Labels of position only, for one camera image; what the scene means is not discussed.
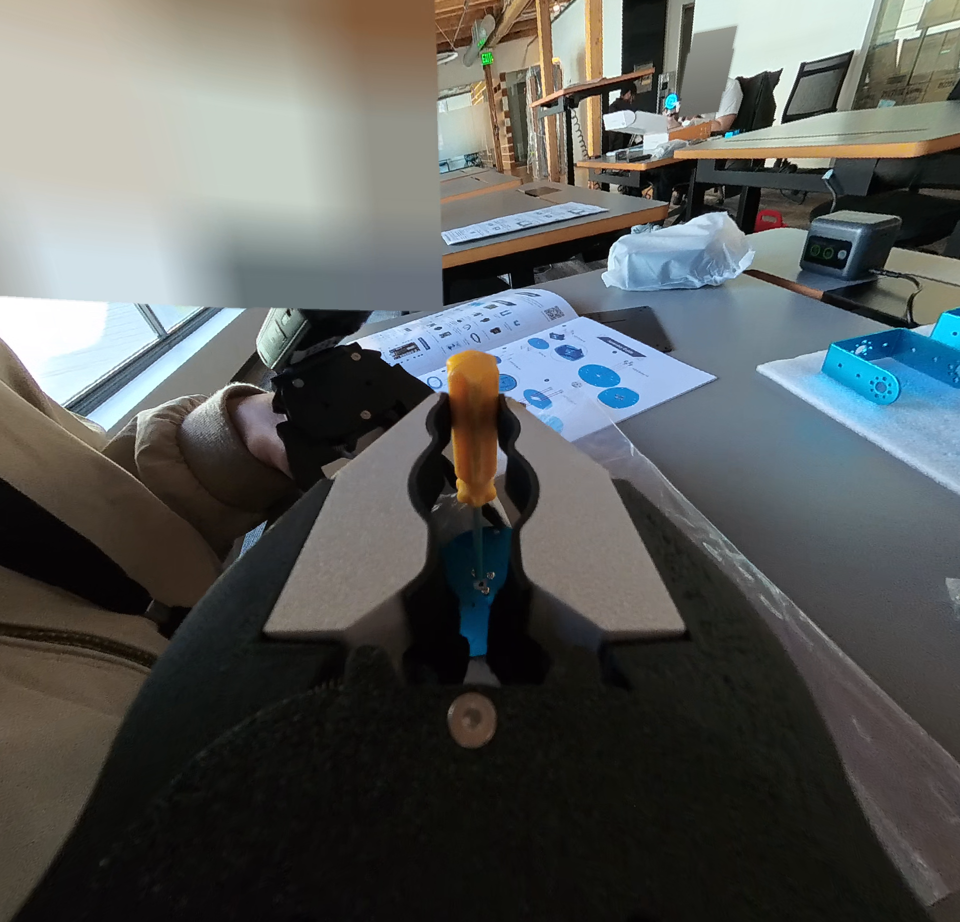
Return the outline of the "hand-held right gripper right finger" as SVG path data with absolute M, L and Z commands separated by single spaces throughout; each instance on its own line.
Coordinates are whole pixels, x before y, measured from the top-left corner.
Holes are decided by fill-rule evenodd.
M 511 524 L 486 664 L 502 684 L 540 684 L 577 654 L 682 639 L 687 627 L 611 475 L 501 396 L 499 500 Z

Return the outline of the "blue round metal disc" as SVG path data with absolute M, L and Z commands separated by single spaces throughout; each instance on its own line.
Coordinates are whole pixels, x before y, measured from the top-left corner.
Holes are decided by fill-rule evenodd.
M 474 535 L 468 529 L 440 548 L 440 560 L 449 588 L 457 597 L 460 633 L 469 644 L 471 658 L 485 657 L 488 650 L 491 607 L 504 586 L 510 566 L 513 530 L 483 528 L 483 561 L 486 590 L 474 578 Z

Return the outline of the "yellow handled screwdriver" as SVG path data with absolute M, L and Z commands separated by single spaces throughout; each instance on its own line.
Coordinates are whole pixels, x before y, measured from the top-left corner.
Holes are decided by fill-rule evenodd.
M 473 584 L 487 596 L 483 508 L 497 496 L 498 364 L 492 355 L 467 350 L 449 358 L 446 370 L 457 497 L 472 511 Z

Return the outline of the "person's left forearm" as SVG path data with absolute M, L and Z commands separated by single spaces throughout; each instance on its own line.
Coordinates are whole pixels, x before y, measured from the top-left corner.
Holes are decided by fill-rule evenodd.
M 258 460 L 235 427 L 234 407 L 246 401 L 273 414 L 264 390 L 233 384 L 139 412 L 102 449 L 219 557 L 295 494 L 291 480 Z

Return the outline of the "wood edged side desk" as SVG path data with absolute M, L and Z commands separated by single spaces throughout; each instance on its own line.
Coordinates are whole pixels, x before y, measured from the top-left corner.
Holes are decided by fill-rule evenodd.
M 598 206 L 601 212 L 542 227 L 524 225 L 517 232 L 483 240 L 442 244 L 443 304 L 503 292 L 508 286 L 505 275 L 515 289 L 530 287 L 535 268 L 596 247 L 609 251 L 613 241 L 633 226 L 662 222 L 668 213 L 668 205 L 659 200 L 539 180 L 519 189 L 444 201 L 440 229 L 452 231 L 497 218 L 525 217 L 536 209 L 566 203 Z

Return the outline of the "grey wood edged desk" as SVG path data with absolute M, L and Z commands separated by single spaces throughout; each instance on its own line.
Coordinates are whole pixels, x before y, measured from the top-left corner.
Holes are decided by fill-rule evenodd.
M 886 268 L 906 274 L 906 279 L 880 276 L 874 282 L 848 284 L 801 270 L 807 235 L 796 228 L 751 235 L 755 256 L 747 274 L 893 327 L 934 324 L 942 312 L 959 307 L 957 259 L 894 248 Z

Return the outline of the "person's left hand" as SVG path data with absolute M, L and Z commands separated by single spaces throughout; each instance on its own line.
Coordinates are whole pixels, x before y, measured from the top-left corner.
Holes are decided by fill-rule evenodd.
M 274 394 L 258 392 L 233 396 L 226 410 L 248 452 L 260 463 L 293 478 L 278 426 L 285 421 L 273 406 Z

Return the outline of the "white assembly guide sheet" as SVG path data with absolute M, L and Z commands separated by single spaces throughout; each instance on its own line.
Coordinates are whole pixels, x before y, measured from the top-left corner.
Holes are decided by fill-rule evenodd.
M 578 316 L 558 294 L 523 289 L 400 321 L 359 340 L 432 391 L 449 389 L 447 361 L 492 355 L 499 390 L 574 441 L 652 409 L 714 377 Z

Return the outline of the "large window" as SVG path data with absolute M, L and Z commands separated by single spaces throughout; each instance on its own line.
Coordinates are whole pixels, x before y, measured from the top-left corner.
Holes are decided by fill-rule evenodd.
M 1 337 L 54 401 L 88 415 L 219 312 L 4 296 Z

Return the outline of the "white paper strip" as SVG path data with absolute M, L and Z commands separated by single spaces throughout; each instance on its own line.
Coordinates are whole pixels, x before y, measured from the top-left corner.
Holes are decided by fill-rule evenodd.
M 440 235 L 445 244 L 466 244 L 527 229 L 537 229 L 556 222 L 606 213 L 607 211 L 608 209 L 602 206 L 570 201 L 444 230 Z

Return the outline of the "white plastic wrapped package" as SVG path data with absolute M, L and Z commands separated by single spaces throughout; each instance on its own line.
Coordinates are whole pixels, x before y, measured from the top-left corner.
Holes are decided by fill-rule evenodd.
M 717 287 L 750 268 L 750 239 L 725 212 L 648 231 L 640 226 L 610 248 L 605 286 L 631 292 Z

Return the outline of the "grey device with green display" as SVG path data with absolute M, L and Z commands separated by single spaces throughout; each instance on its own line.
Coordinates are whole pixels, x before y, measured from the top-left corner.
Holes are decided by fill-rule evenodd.
M 879 273 L 902 230 L 898 216 L 842 210 L 810 221 L 800 269 L 854 282 Z

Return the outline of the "black mesh office chair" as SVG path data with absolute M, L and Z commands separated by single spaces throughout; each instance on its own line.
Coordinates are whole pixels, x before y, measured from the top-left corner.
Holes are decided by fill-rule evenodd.
M 742 99 L 733 129 L 750 132 L 774 124 L 776 115 L 775 88 L 783 70 L 761 72 L 755 76 L 738 76 Z

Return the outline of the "stack of cardboard boxes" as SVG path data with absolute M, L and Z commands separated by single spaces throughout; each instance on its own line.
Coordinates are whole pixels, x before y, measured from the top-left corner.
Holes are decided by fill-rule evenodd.
M 954 99 L 959 0 L 881 0 L 853 109 Z

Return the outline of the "wooden post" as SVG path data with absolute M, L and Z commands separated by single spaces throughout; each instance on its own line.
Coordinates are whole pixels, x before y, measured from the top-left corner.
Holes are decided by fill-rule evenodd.
M 587 81 L 604 75 L 603 59 L 603 0 L 583 0 L 584 3 L 584 71 Z M 602 151 L 602 108 L 599 96 L 584 99 L 586 108 L 586 155 L 598 156 Z
M 545 98 L 553 94 L 554 73 L 553 73 L 553 42 L 551 32 L 551 16 L 549 0 L 534 0 L 536 29 L 538 40 L 538 54 L 541 75 L 542 96 Z M 548 179 L 552 182 L 559 181 L 559 157 L 558 157 L 558 139 L 556 132 L 556 123 L 554 116 L 543 118 L 544 137 L 545 137 L 545 156 L 548 172 Z

